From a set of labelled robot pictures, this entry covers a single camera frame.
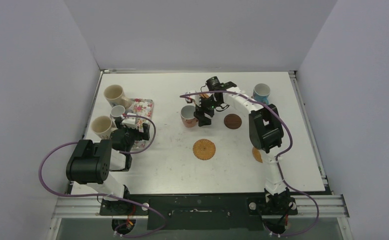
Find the pink mug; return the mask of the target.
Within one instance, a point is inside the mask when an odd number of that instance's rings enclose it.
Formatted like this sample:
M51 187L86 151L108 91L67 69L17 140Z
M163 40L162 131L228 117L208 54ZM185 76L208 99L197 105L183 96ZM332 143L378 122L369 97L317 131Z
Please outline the pink mug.
M186 128L192 128L198 123L198 119L194 116L196 107L194 105L186 105L180 110L180 118Z

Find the blue mug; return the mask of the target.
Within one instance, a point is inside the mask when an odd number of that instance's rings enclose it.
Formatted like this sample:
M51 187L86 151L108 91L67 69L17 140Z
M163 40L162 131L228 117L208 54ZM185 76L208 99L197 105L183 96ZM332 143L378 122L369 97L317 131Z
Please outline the blue mug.
M252 98L257 101L269 105L268 97L271 93L270 87L265 83L258 83L253 88Z

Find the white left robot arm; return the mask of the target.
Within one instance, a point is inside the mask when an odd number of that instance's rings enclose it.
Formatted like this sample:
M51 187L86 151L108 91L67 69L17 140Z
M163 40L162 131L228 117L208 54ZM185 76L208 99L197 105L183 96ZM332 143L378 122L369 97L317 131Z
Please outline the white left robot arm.
M120 215L132 209L130 192L119 183L110 172L127 172L132 165L130 151L137 141L150 139L150 125L142 124L142 131L135 128L112 128L108 139L93 142L89 139L78 141L66 166L68 180L87 185L104 194L104 199L112 202L112 208Z

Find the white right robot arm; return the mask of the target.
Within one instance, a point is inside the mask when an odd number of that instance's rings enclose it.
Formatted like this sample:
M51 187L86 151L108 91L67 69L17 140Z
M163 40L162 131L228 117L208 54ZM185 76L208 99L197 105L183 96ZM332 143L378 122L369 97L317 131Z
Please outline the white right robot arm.
M272 195L265 200L265 207L270 213L278 214L286 206L284 198L279 194L285 192L287 187L283 184L278 161L266 162L271 149L281 147L283 142L283 124L277 108L273 104L265 105L255 101L235 83L221 83L216 76L208 79L205 85L208 91L188 91L182 97L187 103L195 104L193 115L200 127L212 124L212 117L221 105L228 105L248 117L249 139L265 163L265 190Z

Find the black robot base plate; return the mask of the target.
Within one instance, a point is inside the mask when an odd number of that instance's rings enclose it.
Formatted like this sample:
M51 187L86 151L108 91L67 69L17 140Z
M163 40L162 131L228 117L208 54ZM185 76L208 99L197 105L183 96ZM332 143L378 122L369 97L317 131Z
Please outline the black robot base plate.
M264 192L216 193L216 194L133 194L130 200L145 204L157 212L125 201L107 201L101 205L106 213L127 215L129 220L113 220L112 226L122 225L124 232L130 232L140 225L145 217L147 230L230 230L247 229L261 231L263 227L282 233L288 227L290 215L297 215L293 197L272 197ZM177 210L175 200L184 206L194 207L195 200L201 205L214 205L212 211L189 212Z

